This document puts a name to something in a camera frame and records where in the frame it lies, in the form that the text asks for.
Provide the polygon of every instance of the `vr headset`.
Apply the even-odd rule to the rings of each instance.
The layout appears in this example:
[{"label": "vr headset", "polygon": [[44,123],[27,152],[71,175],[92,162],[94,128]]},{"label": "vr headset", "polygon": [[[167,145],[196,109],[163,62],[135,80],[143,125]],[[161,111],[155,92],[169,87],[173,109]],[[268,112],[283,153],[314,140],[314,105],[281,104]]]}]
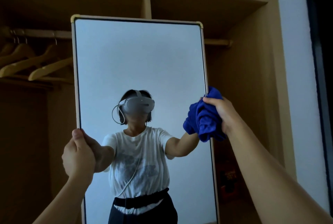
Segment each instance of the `vr headset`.
[{"label": "vr headset", "polygon": [[123,112],[125,114],[135,114],[135,113],[144,113],[148,114],[150,113],[155,106],[155,101],[151,98],[142,96],[141,92],[135,90],[136,94],[129,96],[125,99],[125,102],[123,104],[116,105],[112,110],[112,118],[113,118],[113,111],[115,108],[117,108],[117,111],[120,112],[123,117],[125,118]]}]

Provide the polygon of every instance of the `person's left hand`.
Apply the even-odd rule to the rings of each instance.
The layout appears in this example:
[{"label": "person's left hand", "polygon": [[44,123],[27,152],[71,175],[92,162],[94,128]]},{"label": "person's left hand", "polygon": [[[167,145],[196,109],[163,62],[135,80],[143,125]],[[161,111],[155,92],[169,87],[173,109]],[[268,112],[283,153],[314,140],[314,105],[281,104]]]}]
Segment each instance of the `person's left hand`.
[{"label": "person's left hand", "polygon": [[80,129],[73,130],[72,136],[62,155],[65,172],[70,179],[79,178],[90,184],[96,162],[93,151],[87,145]]}]

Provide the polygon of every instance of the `wardrobe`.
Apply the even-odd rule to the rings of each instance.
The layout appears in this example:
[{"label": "wardrobe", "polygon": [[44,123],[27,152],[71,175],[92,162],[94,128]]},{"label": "wardrobe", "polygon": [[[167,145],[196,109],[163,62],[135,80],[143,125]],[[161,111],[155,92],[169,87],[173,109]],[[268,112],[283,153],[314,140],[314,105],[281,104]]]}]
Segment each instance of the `wardrobe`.
[{"label": "wardrobe", "polygon": [[[60,31],[70,35],[74,14],[200,21],[209,85],[295,177],[278,0],[0,0],[0,50],[19,41],[41,55],[56,43],[57,60],[71,58],[72,41]],[[61,155],[76,128],[73,67],[49,76],[0,78],[0,223],[32,223],[67,180]],[[235,195],[219,192],[221,223],[260,223],[230,143],[214,142],[214,156],[217,170],[237,177]]]}]

